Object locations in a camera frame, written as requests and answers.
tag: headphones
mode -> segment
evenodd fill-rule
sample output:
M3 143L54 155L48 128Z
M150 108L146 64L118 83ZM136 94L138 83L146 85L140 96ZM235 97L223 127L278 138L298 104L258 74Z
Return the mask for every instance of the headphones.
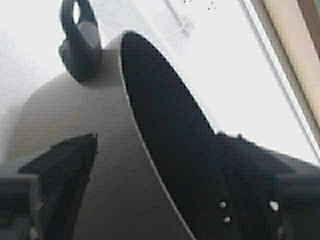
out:
M80 17L74 21L74 5L77 1ZM87 0L64 0L60 20L66 39L59 47L59 54L68 72L78 82L93 76L101 64L101 38L98 23Z

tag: white cable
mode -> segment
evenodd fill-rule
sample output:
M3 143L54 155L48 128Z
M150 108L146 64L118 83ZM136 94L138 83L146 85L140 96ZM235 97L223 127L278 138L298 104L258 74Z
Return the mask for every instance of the white cable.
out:
M151 39L151 41L155 42L155 41L160 41L160 40L163 40L163 39L167 39L169 37L171 37L172 35L180 32L181 30L185 29L186 25L189 23L189 20L187 18L187 20L182 24L181 27L179 27L177 30L174 30L173 32L171 32L170 34L166 35L166 36L163 36L163 37L159 37L159 38L156 38L156 39ZM111 28L105 26L101 21L99 21L99 24L106 30L108 30L109 32L113 33L114 35L119 35L120 33L119 32L116 32L114 30L112 30Z

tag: white dot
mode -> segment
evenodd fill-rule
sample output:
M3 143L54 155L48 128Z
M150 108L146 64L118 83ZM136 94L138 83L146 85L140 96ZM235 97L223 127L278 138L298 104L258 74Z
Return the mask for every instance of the white dot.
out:
M277 203L276 201L269 201L269 205L273 211L279 211L279 203Z
M223 219L223 222L225 224L229 224L231 222L231 218L229 216L226 216L224 219Z
M222 202L220 202L220 204L219 204L219 207L220 207L221 209L225 209L226 206L227 206L227 204L226 204L225 201L222 201Z

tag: white wall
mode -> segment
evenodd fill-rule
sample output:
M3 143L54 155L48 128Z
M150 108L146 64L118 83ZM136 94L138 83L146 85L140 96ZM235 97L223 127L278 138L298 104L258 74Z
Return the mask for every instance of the white wall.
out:
M65 70L58 47L61 0L5 1L0 14L0 163L8 160L13 130L27 98ZM152 35L129 0L92 0L97 18L117 32ZM109 38L114 34L106 32Z

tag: headphone ear cup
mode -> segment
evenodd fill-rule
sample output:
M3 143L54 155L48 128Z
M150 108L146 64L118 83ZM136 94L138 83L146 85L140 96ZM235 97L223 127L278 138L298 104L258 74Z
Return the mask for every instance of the headphone ear cup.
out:
M74 1L64 0L62 3L61 24L66 39L59 47L59 54L73 78L78 82L84 82L99 70L101 39L93 10L86 0L80 1L80 19L77 24L74 23Z

